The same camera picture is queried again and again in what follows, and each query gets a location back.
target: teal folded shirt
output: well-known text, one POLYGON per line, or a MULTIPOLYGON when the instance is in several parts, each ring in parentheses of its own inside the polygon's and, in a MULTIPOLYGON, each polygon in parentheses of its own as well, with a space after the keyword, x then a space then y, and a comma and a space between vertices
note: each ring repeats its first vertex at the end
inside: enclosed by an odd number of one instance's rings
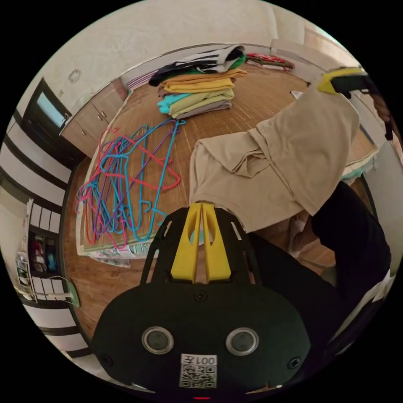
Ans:
POLYGON ((167 95, 162 101, 159 101, 157 105, 160 107, 161 113, 169 113, 169 107, 175 102, 188 97, 191 94, 178 94, 178 95, 167 95))

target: screw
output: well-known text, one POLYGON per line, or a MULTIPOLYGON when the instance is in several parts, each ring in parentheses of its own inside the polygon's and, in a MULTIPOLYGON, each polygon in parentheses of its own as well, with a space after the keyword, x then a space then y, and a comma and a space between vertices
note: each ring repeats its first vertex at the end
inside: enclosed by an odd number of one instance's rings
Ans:
POLYGON ((207 294, 204 291, 196 291, 193 297, 197 302, 204 302, 207 299, 207 294))
POLYGON ((288 367, 288 369, 295 369, 300 363, 301 363, 301 358, 294 357, 288 362, 287 367, 288 367))
POLYGON ((102 354, 101 355, 101 360, 103 361, 103 363, 106 365, 106 366, 112 366, 113 365, 113 361, 112 361, 112 359, 107 355, 107 354, 102 354))

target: bamboo mat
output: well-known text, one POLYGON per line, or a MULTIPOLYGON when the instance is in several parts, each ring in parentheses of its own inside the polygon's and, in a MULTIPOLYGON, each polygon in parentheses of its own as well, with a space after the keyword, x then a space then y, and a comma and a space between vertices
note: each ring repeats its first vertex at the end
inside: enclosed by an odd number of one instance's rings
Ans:
MULTIPOLYGON (((274 114, 295 101, 290 91, 308 91, 306 83, 291 73, 282 71, 271 71, 259 67, 244 64, 242 68, 248 71, 248 75, 235 82, 235 98, 232 109, 219 110, 204 113, 202 115, 186 119, 186 124, 181 126, 181 132, 177 134, 170 157, 172 162, 169 167, 180 177, 180 183, 173 189, 162 191, 157 208, 165 214, 169 214, 180 207, 188 206, 189 194, 189 162, 194 145, 199 139, 206 137, 220 136, 222 134, 246 131, 256 126, 262 120, 272 117, 274 114)), ((161 114, 157 102, 159 101, 157 89, 144 85, 129 96, 125 105, 115 117, 112 129, 118 127, 118 133, 131 137, 141 126, 148 125, 155 127, 165 121, 168 116, 161 114)), ((174 127, 169 123, 150 134, 147 140, 147 150, 153 152, 162 139, 174 127)), ((103 143, 113 141, 116 134, 108 132, 103 143)), ((162 159, 166 156, 170 143, 170 137, 156 152, 156 157, 162 159)), ((349 163, 367 156, 374 150, 374 145, 366 138, 364 133, 357 134, 349 157, 349 163)), ((134 177, 141 168, 142 151, 135 149, 130 155, 128 163, 128 176, 134 177)), ((150 161, 144 169, 143 180, 158 186, 162 167, 155 161, 150 161)), ((175 178, 168 172, 165 174, 163 186, 175 182, 175 178)), ((143 200, 151 201, 154 204, 157 191, 143 186, 143 200)), ((135 216, 135 223, 139 215, 139 185, 134 184, 130 190, 131 204, 135 216)), ((106 205, 112 211, 112 197, 108 197, 106 205)), ((151 212, 145 212, 146 205, 142 204, 142 220, 137 234, 139 236, 148 234, 150 229, 151 212)), ((152 232, 158 229, 163 221, 163 216, 156 214, 152 232)), ((112 243, 107 235, 102 235, 94 245, 91 245, 85 236, 84 219, 81 219, 81 240, 84 240, 84 249, 100 250, 109 248, 112 243)), ((92 237, 92 228, 89 225, 88 233, 92 237)), ((127 242, 136 242, 130 230, 127 231, 127 242)), ((123 234, 112 234, 117 245, 124 243, 123 234)))

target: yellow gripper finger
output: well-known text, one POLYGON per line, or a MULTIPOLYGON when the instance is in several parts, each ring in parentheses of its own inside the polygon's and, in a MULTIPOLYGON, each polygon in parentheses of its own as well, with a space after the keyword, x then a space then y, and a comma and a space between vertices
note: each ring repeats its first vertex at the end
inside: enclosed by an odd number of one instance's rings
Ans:
POLYGON ((220 227, 212 204, 203 203, 204 251, 207 282, 229 280, 231 269, 225 252, 220 227))
POLYGON ((191 204, 183 227, 178 250, 171 268, 171 276, 174 280, 196 280, 197 249, 199 246, 201 203, 191 204))
POLYGON ((350 76, 354 74, 362 75, 366 73, 360 67, 341 68, 338 70, 330 71, 322 75, 322 80, 317 85, 317 89, 318 91, 326 92, 328 94, 336 94, 337 92, 333 88, 331 80, 335 77, 350 76))

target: label sticker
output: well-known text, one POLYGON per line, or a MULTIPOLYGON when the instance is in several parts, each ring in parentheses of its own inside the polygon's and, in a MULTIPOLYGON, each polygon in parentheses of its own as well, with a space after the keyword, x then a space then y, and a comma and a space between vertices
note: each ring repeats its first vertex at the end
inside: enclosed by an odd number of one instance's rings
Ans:
POLYGON ((179 386, 195 389, 217 387, 217 356, 182 354, 179 386))

